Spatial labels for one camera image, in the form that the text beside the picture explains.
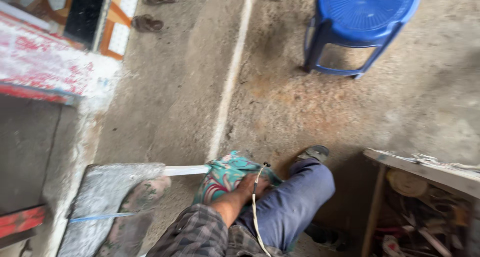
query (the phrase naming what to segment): red painted wood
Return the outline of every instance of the red painted wood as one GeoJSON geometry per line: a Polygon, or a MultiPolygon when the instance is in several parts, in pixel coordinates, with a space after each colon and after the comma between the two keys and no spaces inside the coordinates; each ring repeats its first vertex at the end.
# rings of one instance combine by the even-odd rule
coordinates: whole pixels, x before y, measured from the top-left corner
{"type": "Polygon", "coordinates": [[[0,83],[0,94],[11,95],[15,97],[31,98],[35,100],[46,100],[62,104],[71,105],[74,97],[70,95],[53,94],[49,91],[33,90],[28,87],[12,86],[0,83]]]}
{"type": "Polygon", "coordinates": [[[38,206],[0,217],[0,238],[32,229],[43,223],[45,206],[38,206]]]}

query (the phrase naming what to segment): concrete floor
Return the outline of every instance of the concrete floor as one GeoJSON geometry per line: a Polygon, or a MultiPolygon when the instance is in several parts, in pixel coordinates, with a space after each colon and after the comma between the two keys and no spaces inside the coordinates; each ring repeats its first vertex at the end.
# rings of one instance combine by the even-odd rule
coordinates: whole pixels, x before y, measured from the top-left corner
{"type": "MultiPolygon", "coordinates": [[[[256,0],[221,153],[267,160],[286,178],[297,153],[330,148],[337,192],[316,220],[351,232],[358,255],[376,170],[365,147],[480,161],[480,0],[421,0],[393,44],[360,80],[298,70],[314,0],[256,0]]],[[[165,21],[159,34],[132,32],[96,161],[202,164],[207,156],[242,0],[138,5],[165,21]]],[[[325,63],[361,64],[365,53],[330,51],[325,63]]],[[[144,253],[188,206],[201,176],[177,177],[157,210],[144,253]]],[[[318,248],[302,240],[309,252],[318,248]]],[[[331,252],[322,251],[324,255],[331,252]]]]}

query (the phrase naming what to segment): person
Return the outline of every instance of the person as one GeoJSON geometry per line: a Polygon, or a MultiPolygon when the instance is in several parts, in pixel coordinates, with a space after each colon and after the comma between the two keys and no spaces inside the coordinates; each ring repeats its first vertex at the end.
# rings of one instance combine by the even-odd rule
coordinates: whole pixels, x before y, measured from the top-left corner
{"type": "MultiPolygon", "coordinates": [[[[285,256],[298,235],[309,229],[316,242],[344,246],[335,232],[325,232],[312,225],[317,210],[335,192],[332,172],[322,164],[328,149],[322,145],[309,147],[290,168],[290,178],[268,191],[269,182],[259,179],[255,191],[258,230],[265,248],[272,257],[285,256]]],[[[257,241],[251,207],[256,175],[248,174],[232,192],[211,204],[196,204],[182,211],[150,249],[147,257],[211,256],[264,257],[257,241]]]]}

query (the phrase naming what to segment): floral patterned fabric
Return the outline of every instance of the floral patterned fabric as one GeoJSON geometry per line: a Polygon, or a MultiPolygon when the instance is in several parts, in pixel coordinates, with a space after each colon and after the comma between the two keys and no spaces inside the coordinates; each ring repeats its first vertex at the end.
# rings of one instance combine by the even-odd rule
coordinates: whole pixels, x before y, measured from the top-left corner
{"type": "MultiPolygon", "coordinates": [[[[206,164],[210,170],[200,184],[193,204],[209,204],[226,192],[237,188],[242,178],[248,173],[258,173],[260,164],[238,156],[237,151],[220,157],[206,164]]],[[[262,175],[268,176],[272,186],[279,186],[283,181],[269,168],[264,168],[262,175]]]]}

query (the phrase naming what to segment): shirt sleeve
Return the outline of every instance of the shirt sleeve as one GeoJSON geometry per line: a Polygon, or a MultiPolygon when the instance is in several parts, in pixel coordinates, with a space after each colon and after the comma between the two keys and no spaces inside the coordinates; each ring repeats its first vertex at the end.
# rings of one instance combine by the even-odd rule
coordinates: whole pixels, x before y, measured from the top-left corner
{"type": "Polygon", "coordinates": [[[196,204],[185,209],[172,223],[147,257],[223,257],[228,245],[228,228],[213,208],[196,204]]]}

